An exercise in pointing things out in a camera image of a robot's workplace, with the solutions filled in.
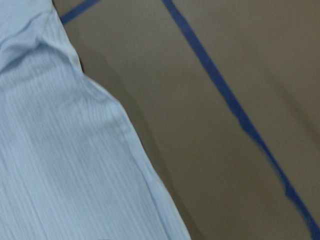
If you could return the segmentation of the light blue button-up shirt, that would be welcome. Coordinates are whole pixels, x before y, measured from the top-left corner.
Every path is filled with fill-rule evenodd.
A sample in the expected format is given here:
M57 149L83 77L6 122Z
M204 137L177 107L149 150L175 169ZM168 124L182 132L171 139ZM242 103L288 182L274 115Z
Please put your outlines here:
M188 240L122 105L49 0L0 3L0 237Z

